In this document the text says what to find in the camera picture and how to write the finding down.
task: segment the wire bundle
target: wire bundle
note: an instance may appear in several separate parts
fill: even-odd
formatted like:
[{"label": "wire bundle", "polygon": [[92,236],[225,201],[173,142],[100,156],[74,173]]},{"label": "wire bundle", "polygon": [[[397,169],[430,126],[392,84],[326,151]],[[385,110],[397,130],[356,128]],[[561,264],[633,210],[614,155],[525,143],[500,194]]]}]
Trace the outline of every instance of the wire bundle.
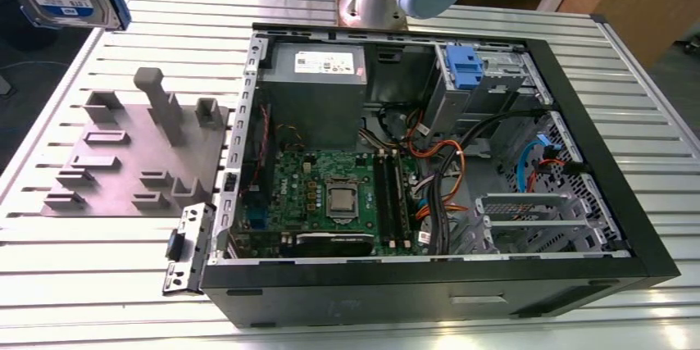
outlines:
[{"label": "wire bundle", "polygon": [[262,161],[265,160],[265,155],[266,155],[268,136],[270,132],[270,115],[262,104],[260,104],[260,112],[262,113],[262,117],[265,119],[265,131],[262,132],[262,142],[260,143],[258,162],[257,162],[257,165],[254,166],[254,172],[252,173],[250,183],[248,184],[245,189],[240,191],[240,195],[242,195],[248,190],[250,190],[252,184],[254,184],[254,182],[257,181],[258,174],[260,174],[260,168],[262,167]]},{"label": "wire bundle", "polygon": [[286,150],[289,148],[304,148],[304,144],[302,144],[304,139],[298,135],[298,129],[296,128],[296,126],[277,125],[277,127],[274,128],[274,131],[278,132],[282,127],[292,130],[294,132],[296,139],[298,139],[298,143],[285,143],[282,146],[282,149]]},{"label": "wire bundle", "polygon": [[464,134],[460,139],[460,149],[452,150],[448,156],[442,159],[437,172],[434,173],[433,181],[429,185],[428,190],[428,206],[430,215],[430,229],[433,229],[433,236],[429,238],[429,254],[448,254],[449,252],[449,222],[446,208],[442,205],[441,200],[441,178],[446,172],[449,163],[454,159],[457,152],[462,152],[462,149],[472,143],[477,136],[494,124],[512,117],[536,117],[542,116],[548,110],[525,110],[525,111],[508,111],[493,116],[489,116],[481,120],[469,131]]},{"label": "wire bundle", "polygon": [[[546,166],[549,164],[558,164],[560,166],[562,166],[565,163],[557,159],[546,159],[546,160],[542,160],[537,164],[537,167]],[[534,192],[534,180],[537,179],[537,167],[532,169],[532,174],[526,178],[526,192],[528,193]]]}]

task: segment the metal bracket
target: metal bracket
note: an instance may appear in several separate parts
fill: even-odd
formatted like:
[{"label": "metal bracket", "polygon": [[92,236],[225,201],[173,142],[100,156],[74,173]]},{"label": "metal bracket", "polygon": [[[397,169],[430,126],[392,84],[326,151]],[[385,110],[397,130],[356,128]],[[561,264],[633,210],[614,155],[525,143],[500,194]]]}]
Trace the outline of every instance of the metal bracket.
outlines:
[{"label": "metal bracket", "polygon": [[168,240],[169,260],[162,295],[201,295],[198,288],[204,262],[209,255],[210,226],[216,208],[206,202],[185,207],[180,224]]}]

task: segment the green motherboard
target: green motherboard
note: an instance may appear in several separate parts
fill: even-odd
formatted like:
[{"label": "green motherboard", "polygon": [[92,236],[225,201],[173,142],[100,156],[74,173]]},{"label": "green motherboard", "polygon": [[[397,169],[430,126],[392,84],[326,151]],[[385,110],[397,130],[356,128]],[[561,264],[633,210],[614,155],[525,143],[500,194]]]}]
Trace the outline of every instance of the green motherboard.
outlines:
[{"label": "green motherboard", "polygon": [[[414,174],[412,158],[398,159],[396,166],[402,179]],[[278,152],[270,205],[264,214],[250,209],[246,212],[248,217],[265,217],[264,228],[253,228],[244,239],[249,257],[278,257],[280,237],[284,242],[293,234],[322,232],[373,235],[372,255],[414,255],[417,247],[410,229],[414,209],[408,207],[412,204],[404,202],[402,210],[396,207],[400,221],[392,219],[396,222],[390,224],[396,239],[386,237],[389,219],[382,222],[381,216],[389,215],[377,194],[381,201],[397,198],[374,192],[377,168],[377,157],[370,153]],[[405,193],[408,184],[396,183],[393,187]]]}]

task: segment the floor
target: floor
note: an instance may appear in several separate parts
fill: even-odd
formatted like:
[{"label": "floor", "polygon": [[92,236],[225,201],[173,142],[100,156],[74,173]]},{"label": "floor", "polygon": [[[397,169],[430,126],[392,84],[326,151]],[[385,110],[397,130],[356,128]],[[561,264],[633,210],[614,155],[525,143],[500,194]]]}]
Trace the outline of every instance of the floor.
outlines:
[{"label": "floor", "polygon": [[[86,30],[64,29],[48,34],[54,34],[54,37],[42,38],[52,41],[45,48],[13,49],[9,42],[14,46],[38,45],[38,39],[36,29],[26,29],[16,20],[21,15],[9,16],[8,12],[2,12],[4,8],[0,4],[0,32],[8,32],[8,27],[12,27],[14,33],[4,37],[0,35],[0,77],[9,82],[13,90],[8,97],[0,96],[0,173],[65,71],[65,66],[58,64],[22,64],[2,68],[26,61],[69,64],[88,37]],[[672,46],[649,74],[696,135],[700,135],[700,54],[685,55],[680,45]]]}]

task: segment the motherboard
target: motherboard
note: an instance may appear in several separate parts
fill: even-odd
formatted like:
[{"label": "motherboard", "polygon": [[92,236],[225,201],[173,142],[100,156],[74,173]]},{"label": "motherboard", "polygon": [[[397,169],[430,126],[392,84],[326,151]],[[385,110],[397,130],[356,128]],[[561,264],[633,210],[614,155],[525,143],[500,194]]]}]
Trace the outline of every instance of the motherboard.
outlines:
[{"label": "motherboard", "polygon": [[246,208],[250,229],[237,237],[242,253],[298,257],[298,246],[312,245],[305,248],[317,256],[318,248],[336,244],[349,255],[362,249],[378,256],[413,255],[416,209],[406,193],[414,173],[414,160],[396,152],[278,152],[270,205]]}]

